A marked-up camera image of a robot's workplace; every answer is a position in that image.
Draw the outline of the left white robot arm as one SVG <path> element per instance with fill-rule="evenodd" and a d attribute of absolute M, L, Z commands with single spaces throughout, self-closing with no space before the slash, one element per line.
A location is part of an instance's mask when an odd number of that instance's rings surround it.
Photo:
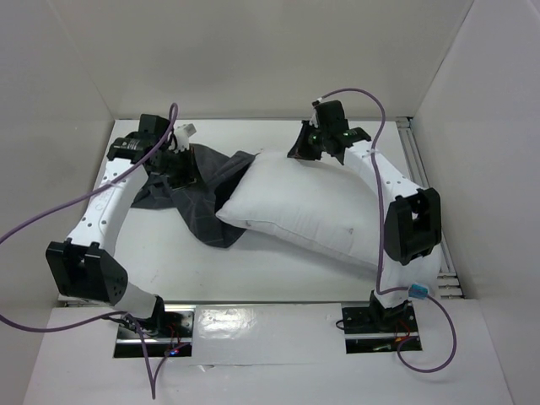
<path fill-rule="evenodd" d="M 189 144 L 196 128 L 193 124 L 175 128 L 174 122 L 174 116 L 143 114 L 136 131 L 115 139 L 83 217 L 65 241 L 52 242 L 46 249 L 61 295 L 125 311 L 149 337 L 165 330 L 165 303 L 132 284 L 114 255 L 127 213 L 150 176 L 163 176 L 168 186 L 178 187 L 196 180 Z"/>

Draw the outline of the dark grey checked pillowcase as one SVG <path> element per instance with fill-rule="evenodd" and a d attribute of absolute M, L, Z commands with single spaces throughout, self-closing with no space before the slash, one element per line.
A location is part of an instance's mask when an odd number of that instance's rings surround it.
<path fill-rule="evenodd" d="M 229 248 L 245 230 L 221 221 L 217 212 L 229 200 L 256 156 L 240 150 L 227 156 L 196 143 L 191 147 L 197 167 L 196 182 L 173 189 L 165 176 L 151 175 L 134 198 L 132 207 L 175 208 L 187 228 L 203 244 Z"/>

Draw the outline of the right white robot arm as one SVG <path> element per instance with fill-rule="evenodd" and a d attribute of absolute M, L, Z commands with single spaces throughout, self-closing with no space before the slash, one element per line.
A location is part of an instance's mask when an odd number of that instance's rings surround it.
<path fill-rule="evenodd" d="M 377 276 L 368 320 L 378 330 L 397 321 L 397 307 L 434 288 L 442 265 L 441 202 L 434 188 L 410 181 L 375 146 L 361 127 L 350 127 L 338 100 L 313 104 L 289 151 L 290 158 L 319 160 L 329 154 L 375 194 L 379 208 Z"/>

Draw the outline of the white pillow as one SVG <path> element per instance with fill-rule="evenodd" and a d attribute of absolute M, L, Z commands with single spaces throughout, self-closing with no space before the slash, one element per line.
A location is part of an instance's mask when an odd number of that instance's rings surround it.
<path fill-rule="evenodd" d="M 325 260 L 327 275 L 311 269 L 302 278 L 304 300 L 366 300 L 375 287 L 377 196 L 351 170 L 263 151 L 216 215 Z"/>

